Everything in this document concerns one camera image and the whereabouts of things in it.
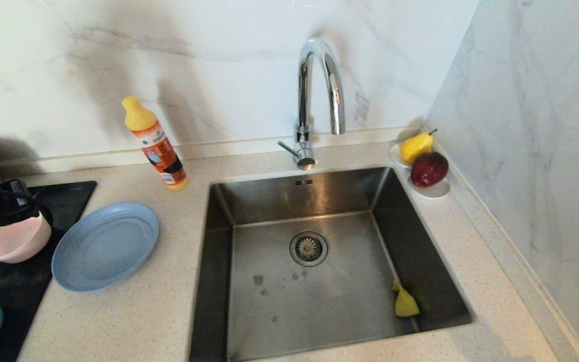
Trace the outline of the pink plastic bowl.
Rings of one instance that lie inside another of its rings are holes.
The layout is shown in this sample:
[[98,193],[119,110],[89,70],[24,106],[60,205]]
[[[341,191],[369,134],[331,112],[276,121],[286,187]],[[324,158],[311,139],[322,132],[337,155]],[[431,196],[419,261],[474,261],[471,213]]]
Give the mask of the pink plastic bowl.
[[0,262],[20,263],[39,253],[51,237],[51,227],[40,213],[21,222],[0,226]]

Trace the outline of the large blue-grey plate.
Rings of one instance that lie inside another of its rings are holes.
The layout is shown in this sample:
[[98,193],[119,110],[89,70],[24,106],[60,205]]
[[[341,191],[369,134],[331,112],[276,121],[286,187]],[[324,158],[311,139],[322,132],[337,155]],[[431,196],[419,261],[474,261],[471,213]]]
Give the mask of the large blue-grey plate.
[[51,261],[56,282],[74,293],[92,293],[130,277],[149,258],[159,238],[159,218],[138,203],[116,203],[76,222]]

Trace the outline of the yellow capped dish soap bottle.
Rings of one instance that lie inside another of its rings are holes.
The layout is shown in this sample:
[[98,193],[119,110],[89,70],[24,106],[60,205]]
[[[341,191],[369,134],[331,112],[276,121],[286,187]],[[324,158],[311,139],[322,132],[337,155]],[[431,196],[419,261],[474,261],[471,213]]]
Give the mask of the yellow capped dish soap bottle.
[[143,154],[158,172],[163,183],[174,191],[188,186],[183,163],[167,137],[156,115],[133,96],[122,100],[126,111],[125,125],[140,143]]

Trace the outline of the chrome gooseneck faucet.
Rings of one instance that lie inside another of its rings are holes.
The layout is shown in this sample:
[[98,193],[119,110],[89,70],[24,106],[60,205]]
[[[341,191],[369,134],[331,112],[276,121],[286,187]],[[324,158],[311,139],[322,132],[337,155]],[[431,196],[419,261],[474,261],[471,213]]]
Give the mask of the chrome gooseneck faucet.
[[313,60],[317,60],[326,79],[329,100],[329,124],[331,135],[346,133],[344,78],[341,75],[335,53],[322,37],[308,39],[300,52],[298,72],[298,117],[294,126],[294,147],[278,141],[289,152],[299,170],[309,171],[316,165],[310,140],[312,126],[308,123],[308,107],[311,100],[311,74]]

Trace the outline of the yellow sponge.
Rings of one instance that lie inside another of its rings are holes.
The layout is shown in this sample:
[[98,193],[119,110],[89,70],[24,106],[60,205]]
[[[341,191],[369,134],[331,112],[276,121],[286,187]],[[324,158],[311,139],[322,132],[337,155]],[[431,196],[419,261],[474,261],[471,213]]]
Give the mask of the yellow sponge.
[[392,290],[396,293],[395,315],[398,318],[411,318],[421,313],[414,296],[400,282],[393,282]]

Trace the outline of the stainless steel sink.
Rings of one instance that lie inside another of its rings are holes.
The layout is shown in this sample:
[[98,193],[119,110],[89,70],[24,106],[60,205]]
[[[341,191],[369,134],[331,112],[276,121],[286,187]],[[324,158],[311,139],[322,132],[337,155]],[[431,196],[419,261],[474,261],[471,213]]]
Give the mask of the stainless steel sink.
[[[320,265],[290,255],[304,231],[328,242]],[[419,315],[395,315],[395,281]],[[472,322],[393,168],[209,186],[190,362],[266,359]]]

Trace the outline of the black induction cooktop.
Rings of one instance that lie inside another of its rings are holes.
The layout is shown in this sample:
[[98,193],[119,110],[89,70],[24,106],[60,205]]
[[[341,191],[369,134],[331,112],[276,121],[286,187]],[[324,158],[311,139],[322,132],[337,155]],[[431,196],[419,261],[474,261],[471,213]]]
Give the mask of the black induction cooktop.
[[62,236],[80,219],[97,184],[54,184],[31,187],[30,194],[48,213],[51,236],[48,243],[30,259],[0,262],[0,362],[16,362],[34,323],[46,290],[53,278],[51,260]]

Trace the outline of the metal drain strainer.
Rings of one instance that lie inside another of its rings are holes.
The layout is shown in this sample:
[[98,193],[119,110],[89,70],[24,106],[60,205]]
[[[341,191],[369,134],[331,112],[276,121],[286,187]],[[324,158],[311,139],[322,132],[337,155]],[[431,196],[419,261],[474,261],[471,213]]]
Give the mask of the metal drain strainer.
[[292,238],[289,249],[292,259],[299,265],[317,266],[328,256],[329,245],[321,234],[304,231]]

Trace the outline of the yellow pear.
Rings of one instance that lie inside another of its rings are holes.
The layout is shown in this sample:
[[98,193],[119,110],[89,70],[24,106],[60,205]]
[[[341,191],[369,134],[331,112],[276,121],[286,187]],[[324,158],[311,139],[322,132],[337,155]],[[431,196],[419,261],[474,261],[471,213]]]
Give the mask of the yellow pear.
[[433,134],[437,130],[421,133],[405,140],[400,146],[400,155],[405,163],[412,164],[424,153],[431,153],[434,146]]

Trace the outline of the dark red apple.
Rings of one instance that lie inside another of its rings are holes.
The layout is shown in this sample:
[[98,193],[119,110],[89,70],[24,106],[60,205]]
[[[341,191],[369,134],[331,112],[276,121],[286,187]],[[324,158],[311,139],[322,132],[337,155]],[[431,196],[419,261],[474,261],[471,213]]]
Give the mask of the dark red apple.
[[415,186],[427,188],[440,183],[448,171],[449,163],[443,154],[423,153],[412,163],[410,179]]

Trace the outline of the white fruit dish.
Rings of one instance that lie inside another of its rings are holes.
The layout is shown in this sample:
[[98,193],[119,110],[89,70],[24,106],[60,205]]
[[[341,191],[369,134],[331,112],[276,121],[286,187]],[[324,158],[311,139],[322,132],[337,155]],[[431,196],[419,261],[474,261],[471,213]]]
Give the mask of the white fruit dish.
[[444,178],[439,183],[427,188],[418,187],[412,183],[411,165],[405,162],[404,158],[402,158],[400,146],[400,142],[393,145],[389,150],[389,156],[395,165],[404,170],[401,173],[405,175],[409,188],[423,199],[438,200],[445,197],[450,191],[450,183],[447,178]]

